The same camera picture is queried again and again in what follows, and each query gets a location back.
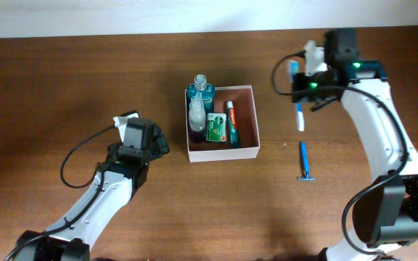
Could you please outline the blue mouthwash bottle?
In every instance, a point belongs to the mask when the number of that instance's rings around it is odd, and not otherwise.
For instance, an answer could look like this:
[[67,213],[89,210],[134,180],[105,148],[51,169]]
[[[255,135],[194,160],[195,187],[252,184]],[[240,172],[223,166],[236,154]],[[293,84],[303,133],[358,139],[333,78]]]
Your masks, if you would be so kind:
[[214,100],[216,95],[216,89],[214,85],[208,83],[207,78],[204,75],[196,75],[194,77],[194,83],[191,83],[187,87],[187,110],[189,110],[189,104],[195,98],[197,92],[202,93],[202,103],[206,113],[214,112]]

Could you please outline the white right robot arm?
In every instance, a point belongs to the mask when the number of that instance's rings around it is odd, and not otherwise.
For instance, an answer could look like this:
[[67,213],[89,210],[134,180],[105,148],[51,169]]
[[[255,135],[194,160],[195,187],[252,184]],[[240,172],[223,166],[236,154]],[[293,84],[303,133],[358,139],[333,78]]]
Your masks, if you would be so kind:
[[388,252],[418,241],[418,151],[394,107],[380,61],[362,59],[352,28],[330,30],[323,46],[299,52],[294,102],[337,100],[350,115],[366,153],[372,183],[345,206],[353,227],[319,253],[320,260],[389,260]]

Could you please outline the clear spray bottle dark liquid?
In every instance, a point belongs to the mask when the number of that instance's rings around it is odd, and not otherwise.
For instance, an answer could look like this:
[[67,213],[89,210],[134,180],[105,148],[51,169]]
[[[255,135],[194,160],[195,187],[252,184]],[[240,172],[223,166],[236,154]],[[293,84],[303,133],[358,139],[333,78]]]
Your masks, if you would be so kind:
[[202,101],[202,92],[198,91],[189,105],[190,136],[196,144],[205,140],[206,113]]

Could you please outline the green soap bar pack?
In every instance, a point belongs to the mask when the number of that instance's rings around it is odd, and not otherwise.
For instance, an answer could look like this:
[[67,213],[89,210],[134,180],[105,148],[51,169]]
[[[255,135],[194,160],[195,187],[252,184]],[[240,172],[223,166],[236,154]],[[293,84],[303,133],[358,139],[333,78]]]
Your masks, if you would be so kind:
[[223,143],[226,140],[226,115],[224,113],[208,113],[206,141]]

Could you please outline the blue disposable razor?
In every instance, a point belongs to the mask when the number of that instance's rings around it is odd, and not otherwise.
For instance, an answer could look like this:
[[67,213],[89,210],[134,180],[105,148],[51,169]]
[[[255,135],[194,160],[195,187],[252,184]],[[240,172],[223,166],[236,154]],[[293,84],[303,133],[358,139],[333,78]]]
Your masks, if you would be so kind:
[[300,167],[301,167],[301,176],[298,178],[299,181],[314,181],[315,178],[311,177],[309,162],[308,162],[308,153],[306,144],[304,142],[299,143],[300,149]]

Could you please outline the Colgate toothpaste tube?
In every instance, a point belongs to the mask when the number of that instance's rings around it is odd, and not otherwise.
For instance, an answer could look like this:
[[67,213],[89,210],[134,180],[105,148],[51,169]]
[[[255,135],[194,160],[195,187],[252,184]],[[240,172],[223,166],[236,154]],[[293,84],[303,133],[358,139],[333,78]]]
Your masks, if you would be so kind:
[[232,101],[226,103],[227,115],[228,115],[228,125],[229,125],[229,138],[230,138],[230,147],[232,149],[240,149],[241,143],[239,139],[236,115],[234,111],[234,105]]

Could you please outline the blue white toothbrush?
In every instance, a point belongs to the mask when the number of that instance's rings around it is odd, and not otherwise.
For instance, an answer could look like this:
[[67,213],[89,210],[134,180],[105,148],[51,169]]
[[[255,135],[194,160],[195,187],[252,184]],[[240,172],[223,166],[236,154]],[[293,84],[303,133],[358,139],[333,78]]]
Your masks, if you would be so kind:
[[[290,75],[290,82],[294,83],[294,77],[299,72],[299,63],[295,60],[290,60],[288,62],[288,73]],[[302,106],[300,103],[295,102],[295,109],[296,109],[296,120],[297,120],[297,127],[300,132],[303,132],[305,129],[305,122],[304,116],[302,111]]]

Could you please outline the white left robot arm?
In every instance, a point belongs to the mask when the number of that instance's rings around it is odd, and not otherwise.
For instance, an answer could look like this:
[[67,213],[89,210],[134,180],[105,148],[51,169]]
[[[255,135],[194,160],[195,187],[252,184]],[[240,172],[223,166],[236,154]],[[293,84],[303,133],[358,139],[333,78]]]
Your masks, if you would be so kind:
[[113,216],[147,180],[149,164],[170,149],[157,123],[134,113],[116,117],[120,142],[109,145],[84,195],[43,232],[24,232],[8,260],[89,260]]

